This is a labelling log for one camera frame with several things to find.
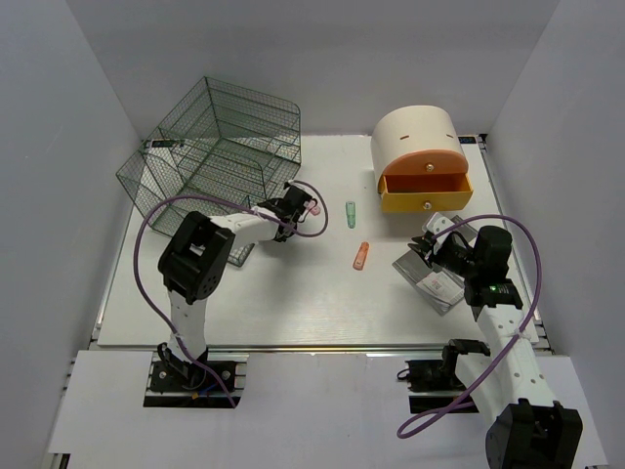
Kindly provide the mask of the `orange top drawer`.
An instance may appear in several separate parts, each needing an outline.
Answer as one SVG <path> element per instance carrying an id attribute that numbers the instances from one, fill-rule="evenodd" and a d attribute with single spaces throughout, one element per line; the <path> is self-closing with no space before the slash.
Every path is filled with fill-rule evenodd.
<path id="1" fill-rule="evenodd" d="M 384 176 L 424 176 L 466 174 L 469 164 L 458 151 L 419 150 L 397 157 L 383 169 Z"/>

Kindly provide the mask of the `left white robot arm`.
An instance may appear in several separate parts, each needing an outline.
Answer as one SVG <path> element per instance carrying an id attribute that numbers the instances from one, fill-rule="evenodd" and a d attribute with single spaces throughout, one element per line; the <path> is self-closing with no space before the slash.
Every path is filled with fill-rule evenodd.
<path id="1" fill-rule="evenodd" d="M 175 328 L 158 353 L 184 389 L 197 389 L 205 381 L 206 304 L 230 254 L 261 241 L 285 241 L 314 202 L 308 192 L 289 186 L 282 196 L 247 211 L 212 217 L 192 211 L 185 216 L 158 262 Z"/>

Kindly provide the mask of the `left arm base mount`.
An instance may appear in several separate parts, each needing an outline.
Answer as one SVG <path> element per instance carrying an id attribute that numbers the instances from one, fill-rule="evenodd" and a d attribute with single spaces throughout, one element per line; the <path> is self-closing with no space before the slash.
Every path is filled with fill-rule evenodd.
<path id="1" fill-rule="evenodd" d="M 191 362 L 179 360 L 166 343 L 157 346 L 146 381 L 143 407 L 146 408 L 204 408 L 233 409 L 242 397 L 247 360 L 219 358 L 207 361 L 205 352 L 200 359 L 219 376 L 226 386 L 231 404 L 218 380 L 207 370 Z"/>

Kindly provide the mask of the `yellow drawer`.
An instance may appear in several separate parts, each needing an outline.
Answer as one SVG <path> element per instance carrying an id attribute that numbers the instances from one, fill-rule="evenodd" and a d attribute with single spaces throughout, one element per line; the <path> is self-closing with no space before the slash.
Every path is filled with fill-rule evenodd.
<path id="1" fill-rule="evenodd" d="M 473 192 L 466 174 L 384 175 L 378 182 L 385 213 L 457 211 L 468 204 Z"/>

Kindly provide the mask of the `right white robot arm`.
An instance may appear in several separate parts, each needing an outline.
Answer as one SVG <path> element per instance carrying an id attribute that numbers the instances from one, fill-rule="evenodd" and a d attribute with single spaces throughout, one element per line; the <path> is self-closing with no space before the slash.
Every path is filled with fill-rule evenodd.
<path id="1" fill-rule="evenodd" d="M 474 406 L 484 417 L 485 456 L 491 468 L 570 468 L 580 443 L 579 412 L 564 407 L 538 364 L 519 291 L 508 277 L 512 236 L 496 226 L 468 242 L 457 224 L 436 214 L 410 248 L 429 267 L 463 280 L 464 299 L 482 341 L 453 339 L 444 348 L 441 379 L 464 389 L 443 408 L 423 411 L 430 424 L 457 408 Z"/>

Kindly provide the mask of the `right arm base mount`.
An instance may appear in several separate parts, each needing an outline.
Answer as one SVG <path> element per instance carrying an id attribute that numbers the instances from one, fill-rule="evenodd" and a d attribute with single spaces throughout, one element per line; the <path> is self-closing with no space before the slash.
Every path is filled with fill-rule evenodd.
<path id="1" fill-rule="evenodd" d="M 452 339 L 442 349 L 440 359 L 418 359 L 405 362 L 396 379 L 408 388 L 410 413 L 413 415 L 449 405 L 465 391 L 455 374 L 460 356 L 470 354 L 490 357 L 488 346 L 473 339 Z"/>

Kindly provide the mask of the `cream round drawer box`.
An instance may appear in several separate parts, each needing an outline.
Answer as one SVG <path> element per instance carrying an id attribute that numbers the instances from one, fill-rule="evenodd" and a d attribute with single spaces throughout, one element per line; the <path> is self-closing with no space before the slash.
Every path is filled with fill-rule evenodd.
<path id="1" fill-rule="evenodd" d="M 385 115 L 373 130 L 370 148 L 377 178 L 387 164 L 413 151 L 446 149 L 465 156 L 450 115 L 433 106 L 401 107 Z"/>

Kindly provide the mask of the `pink correction tape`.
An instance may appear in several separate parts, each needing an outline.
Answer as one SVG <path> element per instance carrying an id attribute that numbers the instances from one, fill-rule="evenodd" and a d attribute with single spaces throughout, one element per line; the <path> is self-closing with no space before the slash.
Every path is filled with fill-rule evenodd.
<path id="1" fill-rule="evenodd" d="M 320 214 L 321 209 L 318 206 L 318 201 L 316 199 L 311 199 L 305 204 L 305 216 L 312 214 L 313 216 L 318 216 Z"/>

